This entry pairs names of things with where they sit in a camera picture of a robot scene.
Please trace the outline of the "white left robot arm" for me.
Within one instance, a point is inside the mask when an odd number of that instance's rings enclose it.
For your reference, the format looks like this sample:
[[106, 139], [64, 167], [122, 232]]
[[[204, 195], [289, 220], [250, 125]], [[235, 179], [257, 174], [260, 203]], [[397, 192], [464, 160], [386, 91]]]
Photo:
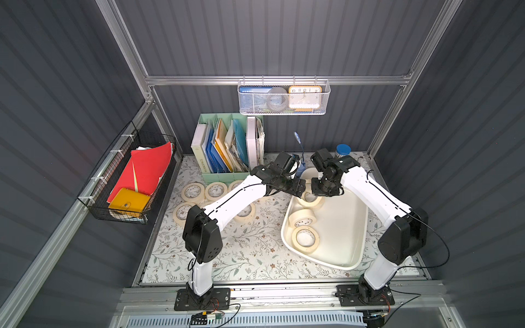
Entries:
[[298, 155], [281, 152], [274, 161], [252, 169], [222, 198], [204, 208], [190, 208], [183, 240], [190, 254], [187, 287], [195, 296], [202, 297], [213, 288], [212, 262], [223, 248], [221, 233], [243, 209], [273, 192], [297, 197], [303, 194], [306, 181], [296, 175], [300, 164]]

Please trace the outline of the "yellow white alarm clock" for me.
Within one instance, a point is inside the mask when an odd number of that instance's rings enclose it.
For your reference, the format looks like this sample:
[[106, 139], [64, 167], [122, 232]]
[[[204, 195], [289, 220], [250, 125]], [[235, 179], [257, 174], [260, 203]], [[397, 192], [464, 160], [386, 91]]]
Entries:
[[288, 106], [295, 110], [314, 110], [321, 107], [321, 86], [291, 86], [288, 89]]

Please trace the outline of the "blue box in basket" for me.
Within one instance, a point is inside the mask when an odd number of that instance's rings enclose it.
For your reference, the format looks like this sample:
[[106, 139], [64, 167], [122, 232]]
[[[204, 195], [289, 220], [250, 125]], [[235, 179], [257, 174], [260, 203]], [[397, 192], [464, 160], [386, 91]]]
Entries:
[[241, 86], [238, 88], [239, 110], [242, 114], [262, 113], [269, 109], [268, 94], [271, 87]]

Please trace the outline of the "blue folder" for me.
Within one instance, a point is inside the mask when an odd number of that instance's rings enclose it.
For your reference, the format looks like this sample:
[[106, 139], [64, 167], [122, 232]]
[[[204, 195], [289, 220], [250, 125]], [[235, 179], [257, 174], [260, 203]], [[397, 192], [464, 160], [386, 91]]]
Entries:
[[214, 146], [214, 132], [215, 130], [212, 124], [208, 122], [206, 124], [205, 147], [206, 158], [209, 162], [210, 171], [214, 174], [229, 173], [230, 171]]

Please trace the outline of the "cream book with black lettering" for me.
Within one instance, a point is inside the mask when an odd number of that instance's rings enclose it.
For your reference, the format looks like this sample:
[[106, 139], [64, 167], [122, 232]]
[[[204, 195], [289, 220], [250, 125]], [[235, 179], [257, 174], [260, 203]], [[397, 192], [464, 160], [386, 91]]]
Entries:
[[206, 124], [197, 124], [191, 142], [191, 149], [203, 174], [210, 174], [210, 168], [205, 155]]

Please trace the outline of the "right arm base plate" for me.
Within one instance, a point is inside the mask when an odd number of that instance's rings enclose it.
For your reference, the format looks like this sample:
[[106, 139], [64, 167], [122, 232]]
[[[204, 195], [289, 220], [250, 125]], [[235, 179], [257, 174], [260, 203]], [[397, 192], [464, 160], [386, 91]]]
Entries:
[[387, 286], [374, 290], [363, 284], [340, 284], [336, 286], [335, 296], [343, 307], [393, 306], [396, 303]]

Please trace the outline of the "mint green file organizer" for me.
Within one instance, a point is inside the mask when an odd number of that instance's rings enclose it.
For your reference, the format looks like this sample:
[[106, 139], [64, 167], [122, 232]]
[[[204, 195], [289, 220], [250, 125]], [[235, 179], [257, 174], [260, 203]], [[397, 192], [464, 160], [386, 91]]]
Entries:
[[[232, 120], [238, 120], [239, 125], [243, 130], [247, 129], [247, 119], [249, 116], [244, 116], [240, 113], [201, 113], [198, 119], [199, 124], [208, 123], [212, 121], [215, 124], [219, 119], [222, 119], [227, 128], [230, 127]], [[244, 180], [249, 176], [249, 172], [228, 172], [228, 173], [202, 173], [202, 177], [206, 184], [214, 182], [232, 183], [235, 180]]]

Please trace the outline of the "white binder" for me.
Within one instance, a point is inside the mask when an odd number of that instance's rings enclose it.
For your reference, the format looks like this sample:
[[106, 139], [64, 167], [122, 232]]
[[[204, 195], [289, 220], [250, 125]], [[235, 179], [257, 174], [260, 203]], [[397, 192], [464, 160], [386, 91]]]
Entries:
[[247, 118], [246, 146], [250, 170], [258, 165], [256, 118]]

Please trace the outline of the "red paper folder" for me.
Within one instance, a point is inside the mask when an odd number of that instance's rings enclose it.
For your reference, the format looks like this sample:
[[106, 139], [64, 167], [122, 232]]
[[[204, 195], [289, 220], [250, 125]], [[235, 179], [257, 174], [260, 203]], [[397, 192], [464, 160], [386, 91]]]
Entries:
[[107, 203], [123, 188], [153, 195], [168, 169], [173, 147], [173, 143], [168, 142], [156, 148], [132, 150], [131, 158], [109, 194]]

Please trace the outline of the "grey tape roll in basket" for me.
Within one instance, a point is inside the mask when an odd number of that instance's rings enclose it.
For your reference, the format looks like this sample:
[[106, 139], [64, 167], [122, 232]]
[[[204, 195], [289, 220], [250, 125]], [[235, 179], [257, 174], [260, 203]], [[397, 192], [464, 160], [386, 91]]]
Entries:
[[267, 105], [271, 112], [281, 113], [288, 108], [288, 92], [283, 87], [273, 87], [267, 97]]

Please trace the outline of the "clear tube of coloured pencils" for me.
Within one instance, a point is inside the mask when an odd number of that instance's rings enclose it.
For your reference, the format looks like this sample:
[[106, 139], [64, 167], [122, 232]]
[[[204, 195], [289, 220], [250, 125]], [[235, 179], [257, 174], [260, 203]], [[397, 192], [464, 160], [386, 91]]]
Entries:
[[345, 143], [340, 143], [338, 146], [336, 146], [336, 152], [335, 152], [336, 158], [349, 156], [351, 151], [352, 149], [349, 145]]

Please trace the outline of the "yellow wallet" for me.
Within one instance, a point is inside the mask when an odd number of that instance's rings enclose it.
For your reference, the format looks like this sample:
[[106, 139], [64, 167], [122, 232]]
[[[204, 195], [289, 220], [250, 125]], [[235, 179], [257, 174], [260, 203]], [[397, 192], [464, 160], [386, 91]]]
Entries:
[[141, 213], [146, 208], [149, 202], [149, 195], [141, 194], [139, 192], [123, 188], [109, 203], [109, 209], [124, 212]]

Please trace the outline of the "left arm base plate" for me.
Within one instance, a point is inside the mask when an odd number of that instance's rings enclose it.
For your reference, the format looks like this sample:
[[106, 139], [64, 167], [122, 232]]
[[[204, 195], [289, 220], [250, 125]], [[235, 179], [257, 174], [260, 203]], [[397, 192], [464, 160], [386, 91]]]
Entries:
[[190, 288], [177, 291], [174, 311], [228, 310], [231, 303], [231, 289], [212, 288], [203, 296], [198, 296]]

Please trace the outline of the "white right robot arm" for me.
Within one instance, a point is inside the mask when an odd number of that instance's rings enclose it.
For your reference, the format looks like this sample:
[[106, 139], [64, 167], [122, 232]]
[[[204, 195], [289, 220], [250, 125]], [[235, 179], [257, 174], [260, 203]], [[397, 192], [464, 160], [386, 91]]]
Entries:
[[412, 209], [395, 198], [349, 155], [336, 158], [328, 150], [321, 149], [310, 160], [321, 173], [321, 177], [311, 180], [314, 195], [329, 198], [351, 191], [376, 214], [386, 229], [377, 243], [380, 253], [360, 278], [363, 291], [380, 291], [402, 268], [406, 258], [425, 245], [426, 212]]

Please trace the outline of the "white plastic storage box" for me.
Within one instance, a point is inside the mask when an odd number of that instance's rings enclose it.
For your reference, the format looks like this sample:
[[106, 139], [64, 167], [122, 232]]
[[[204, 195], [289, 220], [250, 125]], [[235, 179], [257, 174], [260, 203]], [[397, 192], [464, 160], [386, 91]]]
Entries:
[[317, 217], [317, 222], [309, 225], [320, 237], [317, 250], [311, 254], [303, 254], [293, 247], [292, 233], [295, 228], [288, 224], [288, 217], [293, 212], [304, 209], [295, 196], [291, 198], [281, 228], [284, 245], [292, 253], [319, 265], [345, 271], [355, 269], [361, 263], [364, 253], [369, 209], [351, 191], [346, 191], [342, 196], [324, 198], [321, 208], [310, 209]]

